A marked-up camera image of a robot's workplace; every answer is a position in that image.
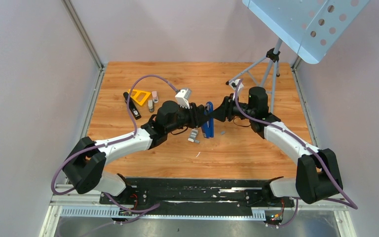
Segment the grey white stapler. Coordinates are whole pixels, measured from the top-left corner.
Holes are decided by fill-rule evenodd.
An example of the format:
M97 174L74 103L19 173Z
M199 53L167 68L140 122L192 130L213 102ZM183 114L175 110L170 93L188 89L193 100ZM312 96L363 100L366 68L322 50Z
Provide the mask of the grey white stapler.
M154 102L153 100L148 100L148 110L150 113L154 112Z

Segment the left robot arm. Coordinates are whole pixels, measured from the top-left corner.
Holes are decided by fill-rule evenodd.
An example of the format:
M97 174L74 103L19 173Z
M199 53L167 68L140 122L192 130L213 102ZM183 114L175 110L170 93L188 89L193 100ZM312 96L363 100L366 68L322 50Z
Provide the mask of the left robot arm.
M118 158L161 145L175 130L199 128L210 118L203 105L191 103L189 108L183 108L174 101L166 101L134 132L98 141L81 138L63 163L62 170L78 194L97 190L112 195L120 204L128 203L132 192L125 180L118 174L105 172L105 166Z

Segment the pink stapler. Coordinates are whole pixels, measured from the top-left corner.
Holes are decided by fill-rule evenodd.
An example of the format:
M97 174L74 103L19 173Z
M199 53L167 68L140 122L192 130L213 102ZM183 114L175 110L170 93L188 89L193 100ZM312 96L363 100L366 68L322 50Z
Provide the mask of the pink stapler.
M152 91L152 100L153 100L154 103L158 103L159 102L158 92L157 91Z

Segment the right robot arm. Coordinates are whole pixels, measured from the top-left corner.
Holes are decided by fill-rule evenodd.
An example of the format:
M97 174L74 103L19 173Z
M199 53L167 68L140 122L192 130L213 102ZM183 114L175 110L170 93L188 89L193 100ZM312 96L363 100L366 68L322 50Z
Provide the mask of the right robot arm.
M268 95L264 88L249 89L248 103L237 103L233 94L212 112L219 121L236 117L248 119L251 129L263 139L276 145L297 165L295 178L277 177L265 182L263 202L275 206L282 197L300 198L307 204L320 200L341 198L343 189L335 153L320 149L295 135L268 108Z

